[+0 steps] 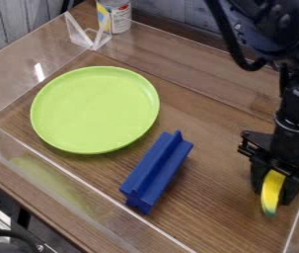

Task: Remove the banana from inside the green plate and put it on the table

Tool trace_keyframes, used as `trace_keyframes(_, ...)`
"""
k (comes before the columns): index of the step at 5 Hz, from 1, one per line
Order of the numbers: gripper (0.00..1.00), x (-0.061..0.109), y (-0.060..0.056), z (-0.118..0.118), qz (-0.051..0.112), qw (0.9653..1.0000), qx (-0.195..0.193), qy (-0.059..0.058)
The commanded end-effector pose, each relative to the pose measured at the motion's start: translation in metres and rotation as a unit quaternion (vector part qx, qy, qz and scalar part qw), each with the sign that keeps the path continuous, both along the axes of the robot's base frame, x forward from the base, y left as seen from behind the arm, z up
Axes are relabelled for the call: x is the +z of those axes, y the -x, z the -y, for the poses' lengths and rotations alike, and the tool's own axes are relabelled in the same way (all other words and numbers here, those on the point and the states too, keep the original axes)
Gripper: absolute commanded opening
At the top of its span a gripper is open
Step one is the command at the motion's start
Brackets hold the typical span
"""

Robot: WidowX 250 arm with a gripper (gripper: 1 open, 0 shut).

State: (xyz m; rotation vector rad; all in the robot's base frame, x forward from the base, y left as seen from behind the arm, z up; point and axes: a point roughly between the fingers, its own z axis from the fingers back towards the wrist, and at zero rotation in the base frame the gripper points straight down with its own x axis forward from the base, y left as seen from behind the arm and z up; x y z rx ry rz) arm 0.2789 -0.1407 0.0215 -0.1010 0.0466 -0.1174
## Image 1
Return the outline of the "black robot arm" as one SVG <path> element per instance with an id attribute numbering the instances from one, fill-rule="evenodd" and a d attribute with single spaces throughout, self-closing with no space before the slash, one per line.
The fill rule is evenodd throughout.
<path id="1" fill-rule="evenodd" d="M 259 192 L 271 171 L 284 176 L 279 203 L 299 193 L 299 0 L 202 0 L 231 57 L 245 71 L 267 64 L 279 72 L 280 104 L 273 132 L 241 132 L 239 153 L 249 159 L 249 181 Z"/>

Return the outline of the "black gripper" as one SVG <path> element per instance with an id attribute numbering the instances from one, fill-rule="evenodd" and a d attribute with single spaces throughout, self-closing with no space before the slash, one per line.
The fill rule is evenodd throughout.
<path id="1" fill-rule="evenodd" d="M 271 134 L 244 130 L 237 152 L 249 159 L 249 183 L 259 195 L 263 179 L 269 170 L 285 176 L 280 188 L 279 203 L 288 206 L 299 194 L 299 157 L 280 159 L 271 154 Z"/>

